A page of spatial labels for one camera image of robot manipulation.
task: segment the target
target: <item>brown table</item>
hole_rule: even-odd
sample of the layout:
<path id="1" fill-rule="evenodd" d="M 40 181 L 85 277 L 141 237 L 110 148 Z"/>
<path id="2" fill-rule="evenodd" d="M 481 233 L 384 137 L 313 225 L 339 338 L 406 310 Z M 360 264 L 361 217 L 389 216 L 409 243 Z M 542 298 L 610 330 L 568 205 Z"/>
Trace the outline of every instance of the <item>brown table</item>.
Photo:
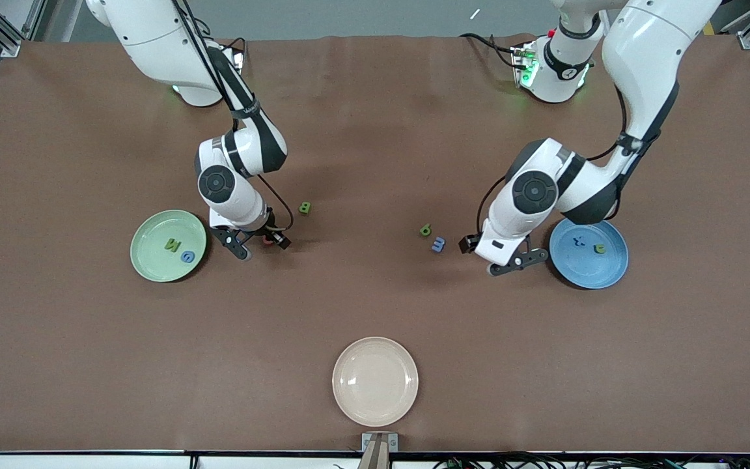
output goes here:
<path id="1" fill-rule="evenodd" d="M 615 220 L 630 269 L 604 291 L 547 265 L 490 278 L 456 247 L 525 143 L 612 143 L 602 66 L 547 105 L 465 39 L 250 47 L 246 80 L 290 149 L 268 178 L 312 213 L 287 252 L 215 246 L 168 285 L 135 273 L 129 241 L 166 208 L 206 219 L 193 155 L 226 109 L 183 104 L 119 45 L 2 62 L 0 450 L 356 448 L 331 368 L 384 335 L 421 375 L 389 427 L 406 450 L 750 451 L 750 51 L 734 38 L 688 51 Z"/>

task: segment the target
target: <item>floor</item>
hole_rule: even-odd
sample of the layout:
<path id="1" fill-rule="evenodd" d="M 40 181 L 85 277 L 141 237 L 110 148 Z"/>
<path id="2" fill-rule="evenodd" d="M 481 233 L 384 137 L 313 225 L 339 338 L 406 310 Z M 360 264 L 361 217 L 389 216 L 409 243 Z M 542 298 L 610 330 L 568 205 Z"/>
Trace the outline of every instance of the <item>floor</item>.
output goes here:
<path id="1" fill-rule="evenodd" d="M 557 23 L 546 0 L 226 0 L 193 2 L 195 15 L 214 36 L 248 40 L 310 39 L 322 36 L 506 36 L 544 33 Z M 750 0 L 723 5 L 712 19 L 716 29 L 750 8 Z M 112 30 L 98 23 L 83 0 L 54 0 L 43 21 L 45 40 L 113 42 Z"/>

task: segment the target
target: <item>white plate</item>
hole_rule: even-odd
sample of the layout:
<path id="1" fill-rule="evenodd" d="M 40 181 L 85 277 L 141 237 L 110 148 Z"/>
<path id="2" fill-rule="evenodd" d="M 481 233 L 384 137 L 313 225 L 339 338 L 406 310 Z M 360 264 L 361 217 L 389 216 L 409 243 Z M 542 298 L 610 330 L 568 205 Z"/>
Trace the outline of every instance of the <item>white plate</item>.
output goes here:
<path id="1" fill-rule="evenodd" d="M 398 342 L 367 337 L 346 347 L 337 358 L 331 388 L 348 418 L 366 427 L 383 427 L 413 406 L 419 370 Z"/>

